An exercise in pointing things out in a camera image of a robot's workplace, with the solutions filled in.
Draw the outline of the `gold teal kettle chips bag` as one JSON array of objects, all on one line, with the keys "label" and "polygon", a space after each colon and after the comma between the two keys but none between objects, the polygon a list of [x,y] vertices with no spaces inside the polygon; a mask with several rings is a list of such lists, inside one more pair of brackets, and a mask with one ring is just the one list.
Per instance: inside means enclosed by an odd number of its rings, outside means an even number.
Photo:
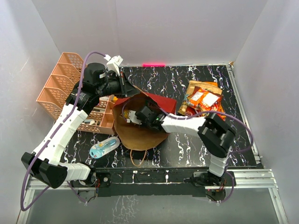
[{"label": "gold teal kettle chips bag", "polygon": [[194,92],[196,87],[201,87],[212,93],[222,95],[222,90],[218,87],[217,83],[215,82],[201,82],[201,81],[190,80],[189,85],[186,89],[186,93],[184,95],[183,102],[178,110],[179,114],[185,115],[185,110],[187,108],[187,98],[191,96],[191,94]]}]

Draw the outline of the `red doritos chip bag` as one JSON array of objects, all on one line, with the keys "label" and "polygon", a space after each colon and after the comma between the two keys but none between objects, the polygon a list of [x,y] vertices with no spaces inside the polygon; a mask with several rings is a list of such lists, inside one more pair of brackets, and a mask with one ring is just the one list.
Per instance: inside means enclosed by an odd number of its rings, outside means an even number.
[{"label": "red doritos chip bag", "polygon": [[191,93],[185,94],[179,113],[186,116],[195,115],[199,112],[222,111],[222,95],[210,90],[195,86]]}]

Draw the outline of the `red skittles candy bag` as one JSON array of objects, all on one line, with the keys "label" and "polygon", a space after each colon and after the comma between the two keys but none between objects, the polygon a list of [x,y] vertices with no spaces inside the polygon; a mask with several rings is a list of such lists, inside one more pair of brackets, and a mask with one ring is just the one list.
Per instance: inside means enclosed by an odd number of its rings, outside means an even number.
[{"label": "red skittles candy bag", "polygon": [[186,110],[185,110],[185,114],[186,116],[192,116],[195,115],[197,113],[201,112],[201,110],[196,110],[190,106],[187,106]]}]

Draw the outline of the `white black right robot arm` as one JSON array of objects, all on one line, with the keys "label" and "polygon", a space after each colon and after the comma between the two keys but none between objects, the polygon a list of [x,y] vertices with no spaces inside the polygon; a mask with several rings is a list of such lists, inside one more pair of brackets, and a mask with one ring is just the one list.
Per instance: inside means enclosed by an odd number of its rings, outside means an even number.
[{"label": "white black right robot arm", "polygon": [[128,119],[156,133],[183,133],[199,137],[211,156],[208,171],[194,176],[194,182],[200,186],[224,185],[235,131],[216,113],[191,118],[156,112],[144,106],[138,111],[130,110]]}]

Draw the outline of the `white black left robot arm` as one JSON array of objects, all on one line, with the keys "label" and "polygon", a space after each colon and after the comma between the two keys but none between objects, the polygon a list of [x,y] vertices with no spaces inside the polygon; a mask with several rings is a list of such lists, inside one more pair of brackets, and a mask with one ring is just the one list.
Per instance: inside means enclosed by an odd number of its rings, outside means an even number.
[{"label": "white black left robot arm", "polygon": [[107,71],[101,63],[90,63],[82,69],[66,99],[62,112],[45,139],[33,152],[25,152],[21,161],[26,173],[56,189],[65,181],[80,180],[86,186],[96,182],[96,174],[81,162],[63,165],[60,158],[77,128],[88,118],[101,97],[115,95],[128,98],[140,91],[122,73]]}]

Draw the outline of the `red brown paper bag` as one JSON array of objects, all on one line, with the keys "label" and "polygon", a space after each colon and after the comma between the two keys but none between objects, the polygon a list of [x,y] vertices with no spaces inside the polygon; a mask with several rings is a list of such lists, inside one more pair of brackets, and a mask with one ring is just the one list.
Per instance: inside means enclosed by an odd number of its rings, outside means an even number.
[{"label": "red brown paper bag", "polygon": [[[123,146],[133,151],[144,151],[157,147],[168,138],[168,133],[163,130],[162,119],[169,113],[174,113],[177,101],[151,93],[139,94],[118,98],[113,106],[114,129]],[[139,120],[148,120],[149,129],[138,128],[133,123],[127,123],[122,113],[124,110],[136,111]]]}]

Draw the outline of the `orange candy bag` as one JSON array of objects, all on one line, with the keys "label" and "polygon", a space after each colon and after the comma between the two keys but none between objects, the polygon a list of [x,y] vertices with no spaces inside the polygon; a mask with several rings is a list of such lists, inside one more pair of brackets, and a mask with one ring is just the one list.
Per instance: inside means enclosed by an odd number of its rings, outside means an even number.
[{"label": "orange candy bag", "polygon": [[209,111],[214,107],[216,103],[219,103],[221,100],[221,95],[217,95],[212,92],[206,91],[200,97],[198,106],[202,111]]},{"label": "orange candy bag", "polygon": [[204,96],[203,92],[200,91],[195,92],[191,96],[191,98],[187,101],[187,105],[193,108],[197,108],[203,96]]}]

